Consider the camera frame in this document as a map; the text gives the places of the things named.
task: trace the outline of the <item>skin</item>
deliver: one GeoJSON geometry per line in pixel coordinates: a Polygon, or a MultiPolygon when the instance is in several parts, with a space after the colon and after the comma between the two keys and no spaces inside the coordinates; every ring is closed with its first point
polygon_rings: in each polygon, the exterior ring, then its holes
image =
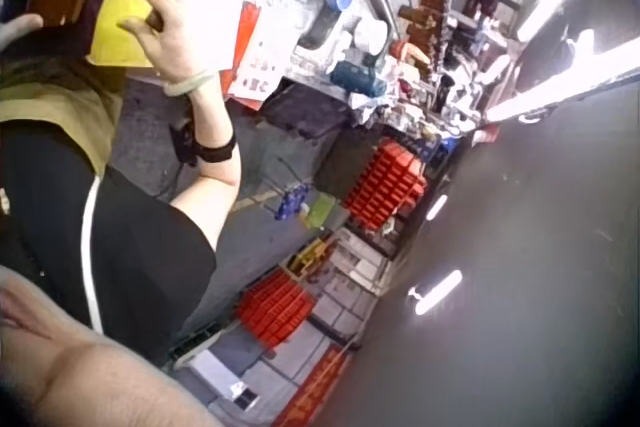
{"type": "Polygon", "coordinates": [[[182,387],[0,267],[0,372],[48,427],[220,426],[182,387]]]}
{"type": "MultiPolygon", "coordinates": [[[[209,39],[215,35],[214,28],[199,22],[197,12],[190,11],[180,0],[146,1],[154,9],[152,19],[134,17],[119,25],[136,37],[160,76],[167,82],[178,83],[206,71],[211,65],[213,49],[209,39]]],[[[189,94],[189,99],[198,143],[211,148],[227,145],[233,125],[224,105],[219,77],[216,75],[189,94]]],[[[214,250],[238,196],[241,171],[238,147],[226,162],[201,162],[200,177],[171,203],[200,227],[214,250]]]]}
{"type": "MultiPolygon", "coordinates": [[[[196,27],[195,18],[179,0],[147,1],[162,17],[161,29],[154,30],[142,19],[127,19],[120,26],[136,36],[159,74],[168,82],[180,82],[204,71],[211,52],[203,47],[206,29],[196,27]]],[[[35,14],[0,24],[0,52],[42,24],[35,14]]],[[[198,142],[212,148],[226,145],[233,127],[217,76],[190,98],[198,142]]],[[[200,178],[173,202],[214,248],[237,196],[240,170],[236,148],[226,162],[202,164],[200,178]]],[[[0,348],[0,381],[42,425],[221,425],[177,383],[79,324],[35,285],[1,266],[0,348]]]]}

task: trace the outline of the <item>yellow paper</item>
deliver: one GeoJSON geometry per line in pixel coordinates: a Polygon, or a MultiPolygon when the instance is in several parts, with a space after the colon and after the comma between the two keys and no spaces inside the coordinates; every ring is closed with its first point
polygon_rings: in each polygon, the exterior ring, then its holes
{"type": "Polygon", "coordinates": [[[127,17],[146,18],[151,7],[146,0],[104,0],[87,60],[112,67],[150,67],[136,39],[117,23],[127,17]]]}

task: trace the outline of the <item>floor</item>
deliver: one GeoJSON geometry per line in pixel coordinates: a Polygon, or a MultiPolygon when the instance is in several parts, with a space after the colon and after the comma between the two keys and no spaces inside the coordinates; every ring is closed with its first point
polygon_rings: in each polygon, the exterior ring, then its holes
{"type": "Polygon", "coordinates": [[[316,425],[601,424],[638,368],[639,94],[471,151],[316,425]],[[415,316],[408,288],[454,268],[415,316]]]}
{"type": "MultiPolygon", "coordinates": [[[[188,109],[186,101],[168,99],[156,86],[130,81],[112,154],[112,165],[151,195],[163,193],[169,200],[178,169],[168,125],[188,109]]],[[[255,196],[267,205],[278,205],[269,177],[280,186],[296,182],[278,160],[294,169],[304,181],[313,179],[331,149],[337,133],[315,142],[258,122],[240,104],[228,103],[242,155],[242,185],[239,201],[230,214],[218,244],[218,270],[198,309],[183,329],[186,336],[223,315],[230,302],[248,283],[285,257],[297,251],[315,233],[297,219],[277,222],[273,214],[250,200],[255,196]]],[[[176,193],[188,187],[197,172],[186,168],[176,193]]]]}

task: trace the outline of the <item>hand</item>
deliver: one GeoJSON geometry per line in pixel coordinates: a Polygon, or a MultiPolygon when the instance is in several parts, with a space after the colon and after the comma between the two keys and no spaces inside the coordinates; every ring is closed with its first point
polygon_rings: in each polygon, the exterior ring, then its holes
{"type": "Polygon", "coordinates": [[[180,0],[146,1],[154,9],[149,19],[132,17],[118,25],[138,39],[160,75],[168,82],[177,83],[206,70],[211,65],[208,38],[213,33],[206,32],[180,0]]]}
{"type": "Polygon", "coordinates": [[[0,24],[0,52],[11,42],[42,28],[44,21],[38,14],[25,14],[6,24],[0,24]]]}

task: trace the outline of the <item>person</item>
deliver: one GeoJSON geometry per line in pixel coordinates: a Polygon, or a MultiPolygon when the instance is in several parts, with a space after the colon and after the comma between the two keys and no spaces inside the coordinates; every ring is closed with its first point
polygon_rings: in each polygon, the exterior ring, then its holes
{"type": "MultiPolygon", "coordinates": [[[[122,82],[59,59],[2,66],[0,178],[30,265],[9,267],[35,272],[29,279],[73,318],[161,364],[216,269],[241,163],[218,75],[209,70],[212,34],[180,0],[146,1],[155,22],[132,18],[120,27],[138,40],[166,91],[190,99],[195,183],[169,205],[111,168],[122,82]]],[[[37,15],[4,25],[0,47],[41,25],[37,15]]]]}
{"type": "Polygon", "coordinates": [[[7,427],[219,427],[142,358],[0,267],[0,419],[7,427]]]}

